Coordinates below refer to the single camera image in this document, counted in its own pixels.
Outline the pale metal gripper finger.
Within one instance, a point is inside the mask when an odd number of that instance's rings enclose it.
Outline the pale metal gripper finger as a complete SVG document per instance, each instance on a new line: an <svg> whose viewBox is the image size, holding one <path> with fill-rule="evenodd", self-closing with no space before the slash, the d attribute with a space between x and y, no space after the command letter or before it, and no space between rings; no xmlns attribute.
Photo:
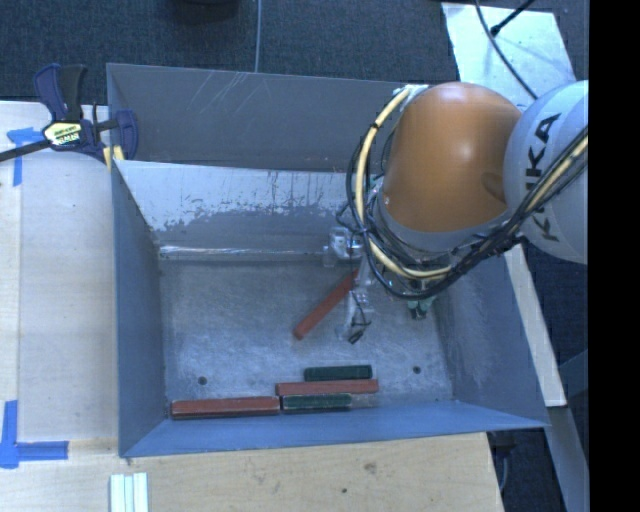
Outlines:
<svg viewBox="0 0 640 512"><path fill-rule="evenodd" d="M335 333L339 340L349 341L355 333L354 316L356 313L356 304L352 297L346 297L343 300L343 311L336 324Z"/></svg>
<svg viewBox="0 0 640 512"><path fill-rule="evenodd" d="M355 291L349 295L349 306L348 342L355 344L371 325L371 308L366 295Z"/></svg>

